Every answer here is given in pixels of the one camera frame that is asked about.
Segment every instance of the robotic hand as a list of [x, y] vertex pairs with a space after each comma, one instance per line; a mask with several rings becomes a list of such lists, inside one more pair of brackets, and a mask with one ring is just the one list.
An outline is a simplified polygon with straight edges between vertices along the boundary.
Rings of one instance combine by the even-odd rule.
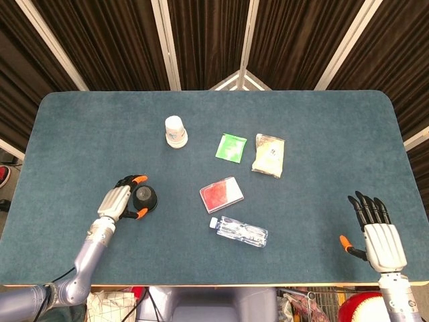
[[421, 321], [408, 278], [400, 273], [407, 260], [399, 233], [391, 224], [385, 205], [359, 191], [356, 191], [356, 196], [358, 200], [349, 196], [349, 201], [355, 208], [367, 251], [354, 248], [343, 235], [340, 236], [341, 244], [346, 252], [368, 261], [376, 272], [381, 273], [378, 283], [392, 322]]
[[16, 322], [34, 317], [37, 320], [40, 314], [52, 307], [69, 307], [85, 302], [90, 292], [91, 276], [115, 232], [116, 222], [122, 218], [141, 219], [148, 212], [148, 208], [136, 213], [127, 208], [133, 190], [146, 180], [146, 176], [127, 176], [106, 194], [98, 210], [99, 218], [87, 231], [85, 242], [74, 261], [75, 276], [1, 293], [0, 321]]

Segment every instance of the dark curtain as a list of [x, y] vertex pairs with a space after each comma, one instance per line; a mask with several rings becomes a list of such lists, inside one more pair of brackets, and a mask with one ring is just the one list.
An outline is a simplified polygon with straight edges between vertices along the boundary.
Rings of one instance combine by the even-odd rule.
[[329, 89], [379, 89], [403, 139], [429, 126], [429, 1], [383, 1]]
[[209, 89], [240, 69], [249, 0], [168, 0], [182, 89]]
[[14, 1], [0, 1], [0, 138], [22, 152], [40, 101], [76, 86]]
[[93, 91], [168, 90], [150, 0], [34, 0]]
[[261, 0], [247, 69], [272, 89], [314, 89], [362, 4]]
[[429, 140], [408, 151], [408, 158], [429, 219]]

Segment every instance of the snack bag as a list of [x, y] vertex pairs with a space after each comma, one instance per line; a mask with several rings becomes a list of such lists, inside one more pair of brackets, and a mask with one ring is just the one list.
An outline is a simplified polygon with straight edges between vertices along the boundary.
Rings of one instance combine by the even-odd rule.
[[256, 135], [256, 159], [252, 171], [280, 178], [283, 170], [284, 140], [273, 136]]

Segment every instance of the cable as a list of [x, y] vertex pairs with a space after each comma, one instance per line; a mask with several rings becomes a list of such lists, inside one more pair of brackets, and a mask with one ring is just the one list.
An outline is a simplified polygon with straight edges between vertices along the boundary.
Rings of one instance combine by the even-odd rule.
[[154, 301], [154, 298], [152, 297], [152, 294], [150, 294], [149, 289], [147, 290], [147, 293], [149, 294], [150, 301], [152, 302], [152, 305], [154, 306], [155, 315], [156, 315], [156, 321], [160, 322], [160, 318], [158, 317], [158, 312], [157, 312], [159, 310], [158, 310], [158, 308], [157, 308], [157, 306], [155, 304], [155, 301]]
[[56, 279], [54, 279], [51, 283], [56, 282], [57, 280], [60, 280], [61, 278], [65, 277], [66, 275], [70, 274], [72, 271], [74, 270], [74, 267], [69, 269], [66, 273], [64, 273], [63, 275], [61, 275], [60, 277], [57, 277]]
[[145, 289], [145, 292], [143, 293], [141, 298], [138, 300], [138, 302], [135, 304], [134, 308], [132, 308], [132, 310], [130, 312], [128, 312], [128, 314], [122, 319], [122, 322], [125, 322], [125, 320], [128, 319], [128, 317], [132, 314], [132, 312], [134, 312], [134, 310], [136, 310], [136, 308], [140, 305], [140, 303], [143, 302], [143, 299], [146, 297], [147, 292], [149, 292], [148, 287]]
[[[56, 279], [54, 279], [53, 281], [51, 281], [51, 283], [54, 283], [57, 280], [60, 280], [61, 278], [65, 277], [67, 274], [70, 274], [73, 270], [74, 270], [74, 267], [71, 268], [70, 270], [68, 270], [67, 272], [65, 272], [60, 277], [57, 277]], [[40, 309], [38, 311], [38, 314], [34, 318], [33, 322], [36, 322], [39, 319], [40, 313], [42, 313], [42, 310], [43, 310], [44, 306], [47, 305], [51, 301], [51, 295], [52, 295], [51, 287], [50, 286], [45, 286], [45, 287], [47, 288], [46, 289], [46, 294], [45, 294], [45, 299], [43, 300], [42, 305], [40, 305]]]
[[13, 164], [13, 163], [2, 162], [2, 163], [0, 163], [0, 165], [2, 165], [2, 166], [10, 166], [12, 168], [16, 168], [17, 166], [22, 166], [22, 163], [21, 164]]
[[44, 308], [45, 305], [47, 305], [51, 299], [51, 288], [50, 286], [45, 286], [46, 289], [46, 294], [45, 294], [45, 299], [42, 302], [42, 305], [40, 305], [40, 309], [38, 311], [38, 314], [36, 315], [36, 317], [34, 318], [33, 322], [36, 322], [39, 319], [39, 315], [42, 312], [42, 309]]

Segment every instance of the red and white package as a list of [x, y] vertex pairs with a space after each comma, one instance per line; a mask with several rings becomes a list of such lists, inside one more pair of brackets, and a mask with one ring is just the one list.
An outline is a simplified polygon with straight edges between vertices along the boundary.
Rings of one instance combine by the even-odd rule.
[[202, 188], [200, 195], [208, 213], [214, 213], [244, 199], [243, 193], [233, 176]]

